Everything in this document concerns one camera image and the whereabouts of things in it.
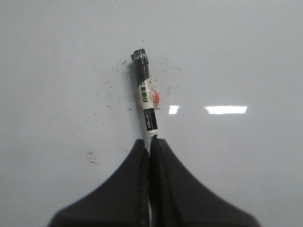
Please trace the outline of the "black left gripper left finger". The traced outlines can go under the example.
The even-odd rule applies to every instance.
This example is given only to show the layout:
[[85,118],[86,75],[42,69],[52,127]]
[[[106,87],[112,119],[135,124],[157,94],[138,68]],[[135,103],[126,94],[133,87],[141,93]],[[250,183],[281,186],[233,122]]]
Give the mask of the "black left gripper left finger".
[[136,140],[119,168],[97,189],[58,211],[51,227],[148,227],[149,153]]

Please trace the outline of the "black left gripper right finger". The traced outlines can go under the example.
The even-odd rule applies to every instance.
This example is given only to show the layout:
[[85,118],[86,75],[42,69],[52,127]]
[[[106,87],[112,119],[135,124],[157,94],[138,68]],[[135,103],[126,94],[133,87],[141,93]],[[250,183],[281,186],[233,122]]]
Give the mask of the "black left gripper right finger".
[[157,136],[151,140],[149,199],[153,227],[260,226],[251,214],[201,184]]

